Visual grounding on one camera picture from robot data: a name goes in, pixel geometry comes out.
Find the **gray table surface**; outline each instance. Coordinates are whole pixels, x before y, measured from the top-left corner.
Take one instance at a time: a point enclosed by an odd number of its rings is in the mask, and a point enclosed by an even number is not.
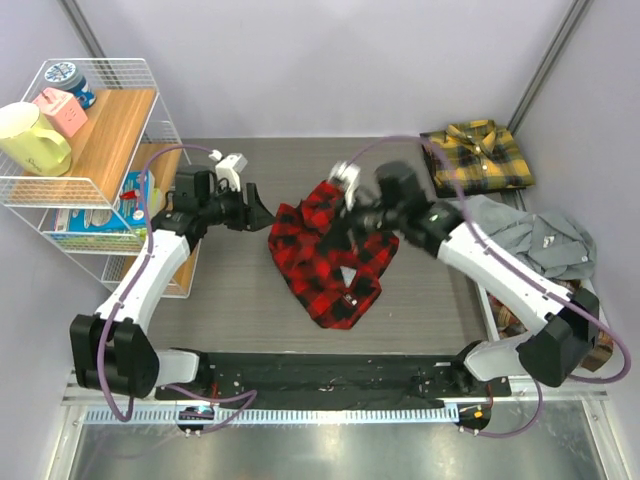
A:
[[[197,139],[189,143],[241,152],[244,182],[256,182],[273,213],[297,205],[331,167],[371,139]],[[204,154],[191,154],[207,163]],[[384,161],[405,159],[430,185],[419,148],[384,145],[359,161],[363,184]],[[267,248],[269,229],[257,233],[214,227],[202,240],[188,300],[163,299],[149,336],[156,348],[227,352],[457,353],[486,330],[472,283],[404,241],[381,279],[382,294],[348,331],[318,327],[288,290]]]

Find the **white wire rack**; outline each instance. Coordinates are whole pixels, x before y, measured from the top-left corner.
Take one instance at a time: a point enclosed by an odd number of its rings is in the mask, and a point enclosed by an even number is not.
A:
[[[44,81],[44,72],[61,61],[73,62],[98,95],[105,90],[153,91],[153,93],[145,93],[148,95],[146,105],[149,105],[149,101],[151,105],[144,123],[136,125],[136,128],[141,127],[140,134],[126,166],[123,168],[124,171],[118,172],[122,175],[122,180],[117,192],[122,190],[126,174],[131,168],[139,144],[182,143],[166,105],[159,95],[156,81],[144,59],[50,59],[42,64],[22,99],[16,100],[33,101],[48,86]],[[115,92],[110,93],[109,98],[113,99],[114,95],[116,95]],[[186,152],[183,153],[181,161],[191,163]],[[123,277],[126,256],[137,255],[140,252],[146,237],[146,229],[131,228],[118,212],[113,193],[110,198],[107,198],[108,195],[100,190],[99,184],[100,182],[88,177],[32,176],[26,174],[19,164],[0,151],[0,203],[10,208],[43,237],[65,252],[72,261],[89,271],[105,287],[113,290]],[[120,218],[125,228],[122,231],[104,233],[56,231],[53,219],[57,210],[64,208],[108,209]],[[106,266],[104,261],[81,262],[78,260],[78,257],[88,258],[85,257],[86,255],[108,256]],[[87,264],[96,265],[96,271],[88,269]],[[190,288],[185,290],[176,282],[172,282],[167,288],[166,294],[173,297],[186,297],[189,290]]]
[[[143,59],[51,59],[45,61],[31,82],[22,101],[33,101],[47,87],[44,72],[52,65],[70,60],[85,76],[94,91],[151,89],[157,92],[157,84]],[[156,110],[155,100],[151,108]],[[154,140],[150,132],[141,137],[147,143],[178,143],[179,136],[173,128],[164,104],[157,109],[160,123],[168,123]],[[14,207],[76,207],[111,208],[103,192],[91,178],[85,177],[34,177],[25,175],[24,169],[5,154],[0,154],[0,203]]]

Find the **blue box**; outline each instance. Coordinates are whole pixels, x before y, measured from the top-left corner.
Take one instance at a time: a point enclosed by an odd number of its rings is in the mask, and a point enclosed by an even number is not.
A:
[[[121,194],[132,190],[140,191],[140,182],[138,181],[140,173],[129,172],[125,178]],[[147,205],[151,203],[153,185],[154,178],[149,172],[146,185]],[[145,226],[144,214],[140,206],[137,197],[128,200],[118,197],[115,208],[129,227],[135,230]],[[128,231],[129,228],[111,210],[61,208],[56,212],[53,230],[54,232],[104,233]]]

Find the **gray floor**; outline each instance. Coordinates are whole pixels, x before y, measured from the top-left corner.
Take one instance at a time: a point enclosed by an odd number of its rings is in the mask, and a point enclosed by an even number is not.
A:
[[[491,430],[513,430],[534,410],[534,402],[497,403]],[[449,424],[240,427],[200,439],[176,438],[176,432],[165,426],[86,426],[70,478],[606,478],[581,402],[547,403],[540,421],[511,440],[473,438]]]
[[[281,202],[297,205],[368,139],[190,140],[249,160],[243,181],[258,184],[273,212]],[[195,163],[205,155],[192,155]],[[384,161],[406,159],[428,184],[418,147],[386,145],[359,165],[363,183]],[[238,233],[209,231],[188,300],[162,300],[150,327],[156,348],[207,351],[309,353],[457,353],[486,338],[473,286],[459,273],[402,242],[382,277],[383,292],[350,331],[323,330],[287,289],[267,249],[268,229]]]

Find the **metal frame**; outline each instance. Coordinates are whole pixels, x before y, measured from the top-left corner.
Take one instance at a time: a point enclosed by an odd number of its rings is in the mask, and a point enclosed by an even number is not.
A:
[[[583,401],[584,413],[607,478],[631,479],[631,471],[618,436],[609,421],[606,402]]]
[[[533,101],[540,93],[540,90],[544,86],[545,81],[549,78],[553,68],[558,62],[558,58],[566,48],[573,36],[574,32],[578,28],[578,25],[584,18],[587,10],[593,3],[593,0],[574,0],[573,4],[567,11],[560,28],[556,32],[547,49],[540,65],[536,69],[533,78],[529,82],[527,89],[525,90],[522,98],[518,102],[518,106],[513,112],[511,120],[509,120],[508,128],[512,134],[516,134],[522,125],[524,117],[531,109]]]
[[[49,480],[68,479],[73,461],[78,451],[80,435],[84,426],[86,407],[67,407],[65,420],[60,430],[45,478]]]
[[[75,0],[58,0],[58,3],[89,55],[99,58],[106,57],[107,55],[104,53],[98,38],[89,26],[89,22],[87,22],[78,3]]]
[[[204,402],[195,405],[207,405]],[[216,420],[180,420],[184,405],[178,402],[146,404],[133,413],[127,425],[212,425],[226,420],[234,410],[214,406]],[[446,403],[443,408],[423,408],[416,410],[260,410],[242,412],[234,421],[234,426],[254,425],[345,425],[383,423],[455,423],[459,421],[458,406]],[[119,425],[120,421],[108,406],[91,407],[84,419],[85,425]]]

